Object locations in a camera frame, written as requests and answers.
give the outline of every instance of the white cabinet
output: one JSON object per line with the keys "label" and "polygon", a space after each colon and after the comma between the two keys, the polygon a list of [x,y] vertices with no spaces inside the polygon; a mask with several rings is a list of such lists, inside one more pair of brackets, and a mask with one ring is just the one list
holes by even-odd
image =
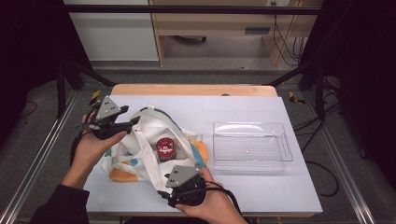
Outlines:
{"label": "white cabinet", "polygon": [[[64,0],[67,5],[147,5],[146,0]],[[70,13],[90,61],[158,61],[149,13]]]}

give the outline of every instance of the transparent tray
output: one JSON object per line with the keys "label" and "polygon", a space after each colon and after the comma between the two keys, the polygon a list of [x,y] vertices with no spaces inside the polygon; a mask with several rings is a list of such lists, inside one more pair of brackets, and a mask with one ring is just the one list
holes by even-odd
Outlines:
{"label": "transparent tray", "polygon": [[222,171],[284,171],[293,160],[282,123],[215,122],[213,152]]}

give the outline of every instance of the can lid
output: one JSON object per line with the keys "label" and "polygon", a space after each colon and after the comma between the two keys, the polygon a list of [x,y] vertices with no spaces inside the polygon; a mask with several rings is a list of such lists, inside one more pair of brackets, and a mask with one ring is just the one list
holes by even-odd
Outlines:
{"label": "can lid", "polygon": [[176,152],[175,142],[170,138],[162,138],[155,145],[157,153],[161,157],[172,156]]}

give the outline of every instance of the floor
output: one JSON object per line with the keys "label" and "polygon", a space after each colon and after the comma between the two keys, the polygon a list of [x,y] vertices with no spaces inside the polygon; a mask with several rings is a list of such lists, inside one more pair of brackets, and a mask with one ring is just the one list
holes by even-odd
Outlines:
{"label": "floor", "polygon": [[[285,54],[288,63],[295,61]],[[98,73],[116,82],[129,83],[223,83],[260,85],[281,77],[295,65],[282,62],[273,67],[259,37],[214,37],[209,36],[205,43],[194,39],[170,38],[163,66],[157,63],[130,63],[134,66],[119,67],[119,64],[99,63]],[[51,152],[41,167],[28,194],[17,207],[19,211],[15,223],[23,223],[33,214],[35,208],[44,203],[54,186],[62,181],[68,169],[68,153],[75,132],[73,126],[79,123],[80,115],[86,112],[87,102],[92,92],[98,88],[109,93],[106,88],[90,77],[83,77],[86,85],[79,94],[73,110],[54,139]],[[296,84],[300,77],[294,77],[276,88],[285,102],[292,125],[313,119],[313,91],[299,91]],[[297,101],[290,101],[290,92]],[[334,93],[326,91],[326,108],[337,103]],[[0,151],[0,209],[7,208],[25,174],[34,162],[52,124],[56,122],[56,83],[50,82],[38,87],[28,95],[28,102],[21,119],[12,130],[8,141]],[[335,105],[326,116],[324,127],[309,142],[304,157],[325,166],[339,181],[340,189],[332,197],[336,188],[334,178],[325,169],[309,163],[308,169],[318,190],[323,213],[310,218],[263,217],[261,223],[396,223],[396,192],[382,176],[374,161],[360,156],[359,144],[354,139],[345,118]],[[300,147],[304,148],[318,124],[296,131]],[[335,151],[342,158],[348,182],[339,173],[340,166],[334,162]],[[93,217],[92,223],[119,223],[118,217]]]}

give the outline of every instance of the hand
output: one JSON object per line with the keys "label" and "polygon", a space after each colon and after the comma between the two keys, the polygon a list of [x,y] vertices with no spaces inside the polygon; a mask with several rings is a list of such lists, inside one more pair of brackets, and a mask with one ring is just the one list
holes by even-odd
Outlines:
{"label": "hand", "polygon": [[[207,168],[201,170],[201,175],[205,181],[215,182],[212,174],[210,174]],[[208,183],[206,186],[208,188],[219,188],[219,186],[211,183]],[[211,224],[246,223],[239,215],[235,206],[233,206],[228,195],[222,191],[209,190],[206,192],[205,199],[200,205],[188,206],[185,204],[177,204],[176,209],[182,211],[189,217],[198,217]]]}
{"label": "hand", "polygon": [[93,166],[99,162],[110,147],[117,144],[126,134],[127,132],[117,133],[110,138],[101,140],[93,135],[91,131],[84,131],[77,146],[73,164],[62,184],[76,189],[83,189]]}

